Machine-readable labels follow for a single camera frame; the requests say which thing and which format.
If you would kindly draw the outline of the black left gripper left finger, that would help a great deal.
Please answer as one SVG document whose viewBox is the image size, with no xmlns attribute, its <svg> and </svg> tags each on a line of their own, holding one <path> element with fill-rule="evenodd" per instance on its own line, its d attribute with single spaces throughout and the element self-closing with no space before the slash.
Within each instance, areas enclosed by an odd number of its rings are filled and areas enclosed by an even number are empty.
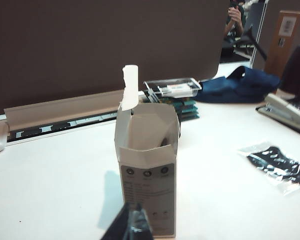
<svg viewBox="0 0 300 240">
<path fill-rule="evenodd" d="M 130 240 L 131 205 L 126 202 L 120 209 L 101 240 Z"/>
</svg>

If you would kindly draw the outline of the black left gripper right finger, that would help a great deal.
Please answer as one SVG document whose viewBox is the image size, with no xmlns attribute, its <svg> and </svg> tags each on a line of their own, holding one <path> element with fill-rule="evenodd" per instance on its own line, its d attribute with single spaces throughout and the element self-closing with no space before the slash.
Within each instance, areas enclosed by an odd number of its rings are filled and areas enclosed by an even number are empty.
<svg viewBox="0 0 300 240">
<path fill-rule="evenodd" d="M 129 210 L 127 226 L 124 232 L 125 240 L 152 240 L 152 228 L 148 215 L 140 203 Z"/>
</svg>

